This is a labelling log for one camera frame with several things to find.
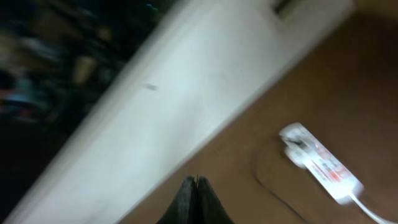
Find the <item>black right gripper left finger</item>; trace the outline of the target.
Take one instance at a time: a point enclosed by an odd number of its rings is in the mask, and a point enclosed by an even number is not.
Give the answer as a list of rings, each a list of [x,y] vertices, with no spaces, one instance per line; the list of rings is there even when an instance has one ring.
[[[195,179],[187,177],[157,224],[193,224],[196,200]]]

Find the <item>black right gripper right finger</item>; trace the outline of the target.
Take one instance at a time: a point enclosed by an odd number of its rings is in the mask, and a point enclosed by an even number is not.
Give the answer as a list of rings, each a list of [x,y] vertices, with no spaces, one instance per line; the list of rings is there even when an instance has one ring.
[[[234,224],[205,177],[198,180],[198,203],[204,224]]]

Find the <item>white power strip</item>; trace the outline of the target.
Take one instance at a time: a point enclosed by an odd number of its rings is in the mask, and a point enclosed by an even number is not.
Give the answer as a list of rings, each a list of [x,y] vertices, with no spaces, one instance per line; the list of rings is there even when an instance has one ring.
[[[358,201],[363,184],[302,124],[286,126],[279,136],[301,139],[308,145],[307,170],[337,203],[345,205]]]

